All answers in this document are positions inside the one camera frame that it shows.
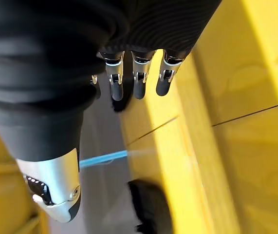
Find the blue cable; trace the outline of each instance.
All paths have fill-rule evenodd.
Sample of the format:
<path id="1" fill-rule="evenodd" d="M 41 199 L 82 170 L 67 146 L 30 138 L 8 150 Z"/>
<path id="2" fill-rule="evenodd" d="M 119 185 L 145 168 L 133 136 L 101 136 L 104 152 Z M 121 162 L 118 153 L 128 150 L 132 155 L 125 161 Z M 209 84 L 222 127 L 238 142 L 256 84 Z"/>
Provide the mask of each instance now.
<path id="1" fill-rule="evenodd" d="M 127 157 L 127 155 L 128 155 L 127 150 L 123 150 L 123 151 L 118 151 L 118 152 L 108 154 L 108 155 L 92 157 L 92 158 L 81 160 L 79 162 L 79 167 L 83 169 L 83 168 L 91 167 L 91 166 L 94 166 L 94 165 L 97 165 L 100 163 L 109 162 L 114 159 Z"/>

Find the black object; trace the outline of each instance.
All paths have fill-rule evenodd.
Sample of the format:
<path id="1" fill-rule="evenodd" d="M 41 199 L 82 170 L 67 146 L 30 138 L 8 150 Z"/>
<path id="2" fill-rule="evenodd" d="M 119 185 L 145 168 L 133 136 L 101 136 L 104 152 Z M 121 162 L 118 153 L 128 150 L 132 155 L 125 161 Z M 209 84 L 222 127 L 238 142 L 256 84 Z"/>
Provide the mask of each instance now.
<path id="1" fill-rule="evenodd" d="M 124 90 L 123 90 L 123 84 L 118 84 L 118 82 L 114 82 L 111 85 L 111 96 L 115 101 L 120 101 L 123 99 Z"/>
<path id="2" fill-rule="evenodd" d="M 166 70 L 165 71 L 165 75 L 164 75 L 164 80 L 160 81 L 160 79 L 158 79 L 157 81 L 157 85 L 156 85 L 156 93 L 159 96 L 165 96 L 170 88 L 170 84 L 171 82 L 169 82 L 169 78 L 171 76 L 171 71 Z"/>
<path id="3" fill-rule="evenodd" d="M 143 180 L 128 183 L 132 203 L 142 224 L 136 227 L 143 234 L 173 234 L 166 196 L 161 188 Z"/>
<path id="4" fill-rule="evenodd" d="M 134 82 L 133 95 L 136 99 L 142 99 L 145 96 L 146 83 L 140 79 Z"/>

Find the ribbed black fabric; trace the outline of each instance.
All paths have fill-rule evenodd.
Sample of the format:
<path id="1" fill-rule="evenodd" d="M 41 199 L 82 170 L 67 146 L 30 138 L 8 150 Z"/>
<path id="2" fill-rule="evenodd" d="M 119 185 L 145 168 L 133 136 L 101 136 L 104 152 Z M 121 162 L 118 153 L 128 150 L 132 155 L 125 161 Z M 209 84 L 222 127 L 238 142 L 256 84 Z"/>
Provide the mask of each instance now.
<path id="1" fill-rule="evenodd" d="M 139 0 L 130 32 L 108 43 L 123 50 L 190 51 L 221 0 Z"/>

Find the robotic hand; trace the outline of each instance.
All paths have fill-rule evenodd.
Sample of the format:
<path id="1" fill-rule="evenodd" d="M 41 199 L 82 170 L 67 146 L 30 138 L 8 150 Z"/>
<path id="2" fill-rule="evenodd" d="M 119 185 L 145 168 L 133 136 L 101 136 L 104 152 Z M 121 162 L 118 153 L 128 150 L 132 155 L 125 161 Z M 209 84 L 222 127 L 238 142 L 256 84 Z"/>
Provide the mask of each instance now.
<path id="1" fill-rule="evenodd" d="M 121 100 L 130 50 L 142 99 L 163 49 L 156 92 L 164 96 L 220 1 L 0 0 L 0 136 L 52 218 L 69 222 L 79 209 L 80 130 L 99 96 L 96 74 L 106 67 Z"/>

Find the thin black line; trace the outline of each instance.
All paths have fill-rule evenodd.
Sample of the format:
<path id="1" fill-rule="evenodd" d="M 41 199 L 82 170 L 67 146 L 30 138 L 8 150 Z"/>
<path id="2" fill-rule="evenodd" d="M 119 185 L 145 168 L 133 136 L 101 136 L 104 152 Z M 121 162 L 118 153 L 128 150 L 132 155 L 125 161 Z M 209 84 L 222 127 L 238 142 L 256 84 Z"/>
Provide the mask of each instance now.
<path id="1" fill-rule="evenodd" d="M 278 107 L 278 105 L 272 106 L 272 107 L 269 107 L 269 108 L 266 108 L 266 109 L 263 109 L 263 110 L 260 110 L 260 111 L 256 111 L 256 112 L 253 112 L 253 113 L 244 115 L 244 116 L 240 116 L 240 117 L 237 117 L 237 118 L 234 118 L 234 119 L 230 119 L 230 120 L 227 120 L 227 121 L 224 121 L 224 122 L 221 122 L 221 123 L 217 123 L 217 124 L 215 124 L 215 125 L 212 125 L 212 127 L 215 127 L 215 126 L 218 126 L 218 125 L 221 125 L 221 124 L 224 124 L 224 123 L 232 122 L 232 121 L 235 121 L 235 120 L 237 120 L 237 119 L 244 118 L 244 117 L 247 117 L 247 116 L 251 116 L 251 115 L 260 113 L 260 112 L 262 112 L 262 111 L 267 111 L 267 110 L 273 109 L 273 108 L 275 108 L 275 107 Z"/>
<path id="2" fill-rule="evenodd" d="M 153 129 L 152 131 L 149 131 L 148 133 L 145 133 L 144 135 L 142 135 L 142 136 L 138 137 L 137 139 L 133 140 L 133 141 L 130 142 L 128 145 L 131 145 L 131 144 L 133 144 L 134 142 L 136 142 L 137 140 L 139 140 L 139 139 L 141 139 L 141 138 L 147 136 L 148 134 L 150 134 L 150 133 L 152 133 L 152 132 L 155 132 L 157 129 L 159 129 L 159 128 L 165 126 L 166 124 L 168 124 L 168 123 L 170 123 L 170 122 L 172 122 L 172 121 L 174 121 L 174 120 L 175 120 L 176 118 L 178 118 L 178 117 L 179 117 L 179 116 L 176 116 L 176 117 L 174 117 L 174 118 L 168 120 L 167 122 L 163 123 L 162 125 L 158 126 L 157 128 Z"/>

